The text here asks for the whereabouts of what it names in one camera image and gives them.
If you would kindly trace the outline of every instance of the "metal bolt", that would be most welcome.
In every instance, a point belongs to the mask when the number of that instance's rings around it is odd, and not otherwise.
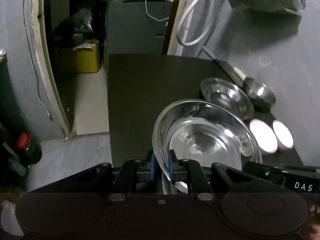
[[[112,193],[110,195],[110,199],[112,201],[123,201],[123,200],[125,200],[125,195],[122,193]]]
[[[213,195],[211,193],[200,193],[198,194],[198,199],[202,200],[202,201],[210,201],[213,199]]]

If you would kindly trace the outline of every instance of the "yellow box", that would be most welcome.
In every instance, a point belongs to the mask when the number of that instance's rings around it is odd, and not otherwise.
[[[55,68],[63,73],[97,73],[100,70],[99,42],[89,49],[54,47]]]

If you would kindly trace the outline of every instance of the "bottle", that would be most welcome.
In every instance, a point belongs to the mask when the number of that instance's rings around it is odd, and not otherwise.
[[[16,147],[27,157],[28,164],[36,164],[41,160],[42,152],[40,146],[33,140],[30,133],[20,134]]]

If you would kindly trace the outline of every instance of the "cluttered countertop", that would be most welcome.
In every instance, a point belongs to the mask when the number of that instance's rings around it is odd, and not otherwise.
[[[109,57],[108,110],[111,155],[114,166],[143,159],[152,149],[152,132],[161,111],[169,104],[200,98],[200,83],[208,77],[232,82],[214,61],[167,55],[122,54]],[[270,113],[255,112],[270,124]],[[293,148],[263,156],[269,165],[302,166]]]

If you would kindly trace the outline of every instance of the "red cap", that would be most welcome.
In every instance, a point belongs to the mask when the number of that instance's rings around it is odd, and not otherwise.
[[[25,149],[29,145],[31,140],[31,134],[23,132],[20,134],[18,140],[17,140],[17,148],[19,149]]]

